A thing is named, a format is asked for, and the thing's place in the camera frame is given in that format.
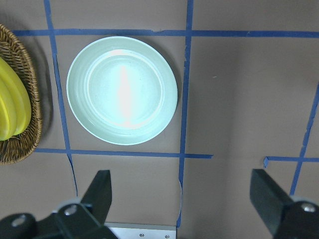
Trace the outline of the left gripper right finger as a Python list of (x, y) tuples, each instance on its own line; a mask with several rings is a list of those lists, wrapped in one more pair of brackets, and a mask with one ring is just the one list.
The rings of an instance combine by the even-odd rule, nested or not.
[(319, 205), (289, 196), (263, 169), (253, 169), (250, 201), (274, 239), (317, 239)]

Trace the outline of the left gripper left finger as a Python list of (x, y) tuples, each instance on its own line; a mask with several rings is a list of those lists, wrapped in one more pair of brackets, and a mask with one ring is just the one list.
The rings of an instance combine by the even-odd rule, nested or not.
[(82, 199), (66, 204), (56, 213), (56, 223), (64, 239), (110, 239), (104, 225), (112, 203), (111, 173), (99, 170)]

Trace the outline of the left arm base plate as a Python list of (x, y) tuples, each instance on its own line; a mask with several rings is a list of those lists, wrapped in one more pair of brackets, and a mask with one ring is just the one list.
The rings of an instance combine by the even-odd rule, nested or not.
[(119, 239), (176, 239), (175, 226), (105, 223)]

